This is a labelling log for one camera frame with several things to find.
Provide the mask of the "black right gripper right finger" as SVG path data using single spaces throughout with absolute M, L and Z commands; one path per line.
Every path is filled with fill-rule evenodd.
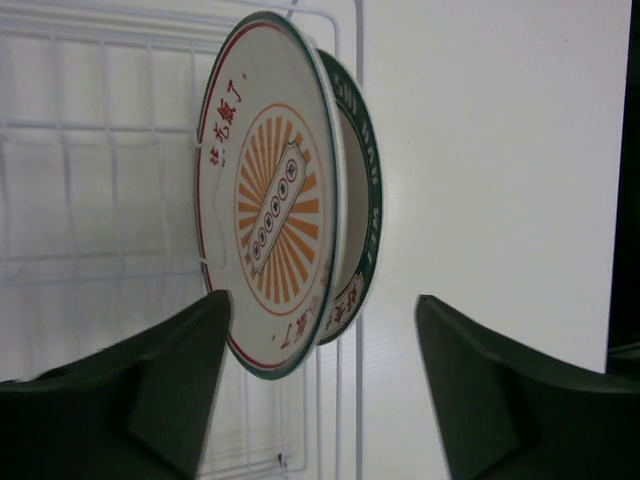
M 475 322 L 433 295 L 415 310 L 453 479 L 636 479 L 639 347 L 599 373 Z

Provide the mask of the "green rimmed white plate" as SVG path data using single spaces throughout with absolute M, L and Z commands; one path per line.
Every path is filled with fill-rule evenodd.
M 338 108 L 347 184 L 344 263 L 337 294 L 318 339 L 324 345 L 348 330 L 371 290 L 382 234 L 384 194 L 379 145 L 361 89 L 333 55 L 321 50 L 319 56 Z

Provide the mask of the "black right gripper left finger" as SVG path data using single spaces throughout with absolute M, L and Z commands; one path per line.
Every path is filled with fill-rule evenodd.
M 194 479 L 232 319 L 214 291 L 130 338 L 1 384 L 4 479 Z

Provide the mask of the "orange sunburst plate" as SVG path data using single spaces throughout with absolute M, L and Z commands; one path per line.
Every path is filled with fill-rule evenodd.
M 320 54 L 287 18 L 242 18 L 214 60 L 195 140 L 195 213 L 209 290 L 232 298 L 228 346 L 263 380 L 318 343 L 342 273 L 346 167 Z

